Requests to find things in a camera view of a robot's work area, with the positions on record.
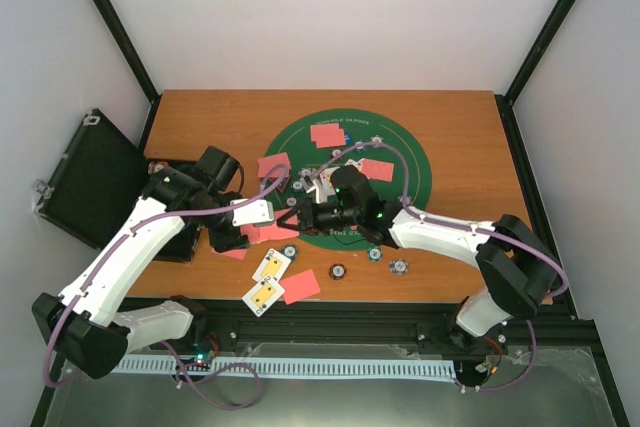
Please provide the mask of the playing card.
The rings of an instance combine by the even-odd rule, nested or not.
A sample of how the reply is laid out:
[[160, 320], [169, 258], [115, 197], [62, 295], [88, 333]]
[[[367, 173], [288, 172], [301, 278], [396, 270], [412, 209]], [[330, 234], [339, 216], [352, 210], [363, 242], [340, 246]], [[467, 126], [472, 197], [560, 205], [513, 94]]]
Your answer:
[[275, 222], [267, 226], [262, 226], [260, 228], [261, 228], [263, 242], [287, 240], [287, 239], [298, 237], [300, 234], [300, 233], [296, 234], [295, 232], [280, 229], [277, 227]]

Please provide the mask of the teal 50 chip stack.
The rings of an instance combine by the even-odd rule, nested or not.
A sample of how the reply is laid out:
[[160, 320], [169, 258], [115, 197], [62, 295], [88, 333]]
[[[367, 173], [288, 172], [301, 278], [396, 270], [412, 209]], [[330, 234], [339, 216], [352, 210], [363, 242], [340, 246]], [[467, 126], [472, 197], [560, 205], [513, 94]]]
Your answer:
[[282, 253], [288, 258], [295, 258], [298, 255], [298, 249], [295, 245], [286, 245]]

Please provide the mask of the two of clubs card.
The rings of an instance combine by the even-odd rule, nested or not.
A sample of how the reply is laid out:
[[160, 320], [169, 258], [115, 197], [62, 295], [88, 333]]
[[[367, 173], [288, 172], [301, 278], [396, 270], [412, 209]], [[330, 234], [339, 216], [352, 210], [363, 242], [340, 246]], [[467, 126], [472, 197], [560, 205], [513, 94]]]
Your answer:
[[292, 259], [289, 256], [270, 248], [258, 264], [252, 279], [258, 282], [269, 277], [279, 281], [291, 265], [291, 262]]

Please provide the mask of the two of spades card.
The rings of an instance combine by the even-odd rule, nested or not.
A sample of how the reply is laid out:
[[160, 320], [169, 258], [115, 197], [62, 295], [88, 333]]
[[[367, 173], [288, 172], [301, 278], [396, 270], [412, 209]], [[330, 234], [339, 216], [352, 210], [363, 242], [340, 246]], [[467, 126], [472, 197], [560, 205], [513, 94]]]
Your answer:
[[242, 297], [242, 301], [256, 317], [261, 317], [284, 293], [278, 280], [267, 275]]

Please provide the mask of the brown 100 chip stack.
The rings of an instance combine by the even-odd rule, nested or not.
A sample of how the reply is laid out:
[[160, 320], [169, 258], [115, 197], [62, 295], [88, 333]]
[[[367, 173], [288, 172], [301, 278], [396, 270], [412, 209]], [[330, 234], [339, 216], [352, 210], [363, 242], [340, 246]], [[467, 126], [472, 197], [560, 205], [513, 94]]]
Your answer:
[[346, 276], [347, 269], [343, 264], [336, 263], [329, 268], [328, 273], [329, 277], [332, 280], [337, 281], [343, 279]]

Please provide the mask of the blue 10 chip stack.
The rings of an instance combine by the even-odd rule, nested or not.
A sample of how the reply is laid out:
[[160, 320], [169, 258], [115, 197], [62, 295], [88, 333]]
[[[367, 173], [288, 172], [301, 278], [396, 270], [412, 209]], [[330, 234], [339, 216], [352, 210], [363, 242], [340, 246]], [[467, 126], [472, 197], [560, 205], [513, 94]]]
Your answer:
[[393, 259], [389, 264], [389, 268], [395, 275], [404, 275], [409, 270], [409, 263], [404, 259]]

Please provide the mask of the red playing card deck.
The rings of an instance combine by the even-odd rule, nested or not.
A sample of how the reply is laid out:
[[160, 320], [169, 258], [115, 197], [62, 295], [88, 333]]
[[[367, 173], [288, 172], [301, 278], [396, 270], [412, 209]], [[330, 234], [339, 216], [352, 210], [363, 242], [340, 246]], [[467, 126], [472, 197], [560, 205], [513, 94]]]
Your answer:
[[256, 245], [263, 242], [261, 228], [253, 224], [246, 224], [240, 227], [242, 235], [245, 235], [250, 245]]

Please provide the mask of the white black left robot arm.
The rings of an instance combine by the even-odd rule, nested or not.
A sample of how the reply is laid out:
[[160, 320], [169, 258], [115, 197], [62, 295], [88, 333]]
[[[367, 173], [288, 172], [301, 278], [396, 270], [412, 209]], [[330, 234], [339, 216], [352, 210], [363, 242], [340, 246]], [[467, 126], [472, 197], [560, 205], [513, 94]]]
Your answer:
[[194, 164], [154, 173], [94, 262], [59, 295], [42, 293], [34, 301], [32, 314], [47, 352], [100, 379], [126, 354], [164, 340], [201, 347], [208, 337], [206, 310], [194, 300], [173, 296], [153, 307], [118, 309], [153, 258], [188, 225], [205, 225], [219, 250], [246, 246], [232, 213], [217, 211], [240, 198], [228, 186], [243, 174], [235, 158], [213, 146]]

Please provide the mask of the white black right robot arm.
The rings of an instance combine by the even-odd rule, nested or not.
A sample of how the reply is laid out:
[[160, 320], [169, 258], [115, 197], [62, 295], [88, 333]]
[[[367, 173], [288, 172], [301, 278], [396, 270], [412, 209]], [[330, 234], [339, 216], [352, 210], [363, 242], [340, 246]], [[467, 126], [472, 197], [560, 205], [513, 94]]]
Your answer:
[[545, 299], [568, 286], [558, 261], [518, 217], [465, 221], [429, 214], [404, 200], [383, 200], [351, 165], [332, 173], [331, 199], [315, 194], [315, 179], [306, 177], [307, 198], [278, 219], [279, 227], [306, 235], [354, 227], [373, 245], [436, 253], [480, 272], [485, 286], [458, 308], [449, 329], [452, 342], [482, 337], [513, 318], [530, 320]]

